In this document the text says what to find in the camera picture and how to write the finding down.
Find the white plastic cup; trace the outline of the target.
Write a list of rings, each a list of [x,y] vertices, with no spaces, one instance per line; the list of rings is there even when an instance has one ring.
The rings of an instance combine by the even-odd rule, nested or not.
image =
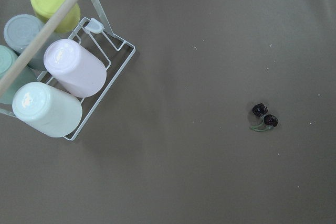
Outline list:
[[[82,105],[73,95],[42,82],[30,82],[14,95],[18,119],[50,137],[73,132],[82,118]]]

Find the pink plastic cup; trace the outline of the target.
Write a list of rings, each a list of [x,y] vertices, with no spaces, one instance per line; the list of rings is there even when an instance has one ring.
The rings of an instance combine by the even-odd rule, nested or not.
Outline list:
[[[102,61],[71,39],[60,39],[49,45],[44,65],[70,94],[79,98],[98,93],[107,78]]]

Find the yellow-green plastic cup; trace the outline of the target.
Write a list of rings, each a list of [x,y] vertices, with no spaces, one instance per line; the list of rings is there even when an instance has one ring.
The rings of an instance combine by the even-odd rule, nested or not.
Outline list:
[[[60,8],[65,0],[30,0],[35,16],[46,23]],[[65,18],[55,29],[56,33],[72,31],[79,23],[81,17],[79,5],[76,3]]]

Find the grey-blue plastic cup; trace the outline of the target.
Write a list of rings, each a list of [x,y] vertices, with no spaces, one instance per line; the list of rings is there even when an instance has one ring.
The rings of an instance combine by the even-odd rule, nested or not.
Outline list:
[[[4,39],[6,43],[18,55],[20,55],[27,46],[33,41],[36,35],[43,28],[44,23],[37,17],[29,14],[21,14],[12,17],[4,27]],[[53,42],[60,40],[58,34],[52,33],[44,45],[32,57],[28,66],[35,70],[45,71],[44,54],[48,46]]]

